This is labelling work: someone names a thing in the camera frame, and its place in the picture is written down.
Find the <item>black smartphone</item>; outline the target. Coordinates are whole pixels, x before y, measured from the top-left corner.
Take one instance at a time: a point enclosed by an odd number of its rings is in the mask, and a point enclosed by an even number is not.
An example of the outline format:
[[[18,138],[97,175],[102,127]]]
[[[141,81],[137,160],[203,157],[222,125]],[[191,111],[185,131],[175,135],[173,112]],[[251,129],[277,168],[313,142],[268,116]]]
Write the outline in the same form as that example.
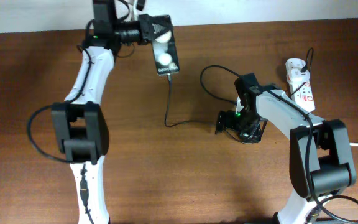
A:
[[[180,71],[175,38],[172,31],[168,31],[152,41],[157,75],[164,76]]]

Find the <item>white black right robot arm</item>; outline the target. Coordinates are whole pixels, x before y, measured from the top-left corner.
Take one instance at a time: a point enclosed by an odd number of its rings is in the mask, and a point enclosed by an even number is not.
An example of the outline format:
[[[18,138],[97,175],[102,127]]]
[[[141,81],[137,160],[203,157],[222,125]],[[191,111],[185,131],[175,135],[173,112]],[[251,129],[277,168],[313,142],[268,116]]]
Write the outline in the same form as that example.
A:
[[[272,123],[290,141],[289,173],[293,187],[285,206],[267,223],[353,223],[325,208],[325,203],[344,199],[342,192],[355,184],[356,169],[346,125],[325,120],[298,106],[274,84],[260,85],[253,73],[239,75],[234,82],[237,109],[221,111],[216,133],[228,129],[238,133],[237,141],[255,144]]]

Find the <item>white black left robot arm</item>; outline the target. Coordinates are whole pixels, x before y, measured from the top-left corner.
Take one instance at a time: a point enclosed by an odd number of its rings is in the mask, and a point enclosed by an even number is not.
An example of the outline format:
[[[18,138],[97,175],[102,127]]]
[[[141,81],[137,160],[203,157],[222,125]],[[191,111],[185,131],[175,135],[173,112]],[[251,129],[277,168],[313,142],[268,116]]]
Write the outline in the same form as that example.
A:
[[[109,223],[103,184],[109,130],[100,104],[120,48],[151,44],[160,76],[177,73],[180,66],[169,15],[141,14],[134,21],[93,19],[90,24],[94,31],[85,30],[75,84],[64,102],[51,106],[51,114],[59,150],[75,178],[79,223]]]

